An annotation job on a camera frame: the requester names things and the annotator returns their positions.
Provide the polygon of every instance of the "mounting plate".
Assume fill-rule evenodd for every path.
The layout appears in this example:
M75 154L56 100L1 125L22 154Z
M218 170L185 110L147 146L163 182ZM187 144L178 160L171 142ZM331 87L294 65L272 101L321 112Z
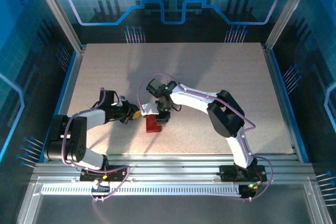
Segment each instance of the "mounting plate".
M112 170L118 167L121 167L123 165L107 165L106 170ZM105 174L101 174L101 173L94 173L94 172L90 172L88 170L84 170L82 169L81 173L80 173L80 178L79 181L81 182L92 182L94 181L96 178L97 179L101 179L102 181L105 182L122 182L123 179L125 178L127 174L127 168L118 170L114 173L112 173L111 176L109 176L106 179L103 179L103 176Z
M263 165L256 166L256 172L263 179L262 182L267 181L265 167ZM259 176L256 173L252 173L250 176L242 178L238 175L237 168L234 165L221 165L219 167L218 175L221 177L221 182L258 182Z

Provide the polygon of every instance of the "white tabletop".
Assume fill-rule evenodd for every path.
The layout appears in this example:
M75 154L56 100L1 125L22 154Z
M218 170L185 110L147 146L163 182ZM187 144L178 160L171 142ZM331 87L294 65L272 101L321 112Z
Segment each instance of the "white tabletop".
M259 43L88 44L69 114L91 107L101 87L137 104L141 80L155 72L170 73L180 83L202 91L227 90L257 125L247 133L253 152L292 153ZM145 87L143 103L153 99ZM186 106L172 112L161 133L146 133L145 119L140 117L127 125L110 122L88 131L87 146L107 154L231 153L208 115Z

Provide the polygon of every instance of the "yellow object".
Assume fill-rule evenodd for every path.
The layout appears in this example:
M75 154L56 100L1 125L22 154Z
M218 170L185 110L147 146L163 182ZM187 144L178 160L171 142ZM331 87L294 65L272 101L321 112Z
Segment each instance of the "yellow object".
M140 110L136 111L132 117L132 119L136 119L139 115L141 115Z

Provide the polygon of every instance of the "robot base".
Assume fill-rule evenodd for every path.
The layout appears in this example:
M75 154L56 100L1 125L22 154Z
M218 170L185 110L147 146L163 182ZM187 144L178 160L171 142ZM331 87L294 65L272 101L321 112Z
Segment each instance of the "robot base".
M267 181L265 167L257 165L257 160L254 159L247 168L242 168L237 165L221 165L219 167L218 176L222 182L258 182L260 178L262 182Z
M105 170L112 170L118 167L122 167L123 165L109 165L108 159L104 156L103 167L106 167ZM98 179L102 182L122 182L127 174L127 168L118 170L112 174L108 174L106 178L104 176L106 174L95 173L89 170L82 169L80 173L79 181L81 182L93 182L95 179Z

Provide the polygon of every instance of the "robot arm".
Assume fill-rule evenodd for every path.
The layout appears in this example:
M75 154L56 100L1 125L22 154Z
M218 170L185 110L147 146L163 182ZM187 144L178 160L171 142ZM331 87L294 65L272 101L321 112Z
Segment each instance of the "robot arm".
M156 103L144 104L142 115L156 114L156 123L162 125L169 121L170 110L175 105L185 105L203 111L208 114L215 131L227 140L234 156L235 165L241 169L255 168L256 160L248 155L250 150L244 148L240 136L244 129L244 120L213 98L217 97L227 102L244 115L243 110L229 92L222 90L220 93L208 93L188 88L183 84L178 86L174 81L164 85L156 79L148 84L147 90L158 100Z
M104 155L86 147L87 131L111 121L120 121L127 124L140 115L139 108L126 101L124 97L118 97L114 91L105 92L106 97L99 108L83 113L71 122L65 148L67 162L93 170L102 170L107 159ZM100 98L96 104L100 103L102 99L103 91L100 92ZM55 115L53 117L44 151L45 158L62 161L61 146L70 117L67 115Z

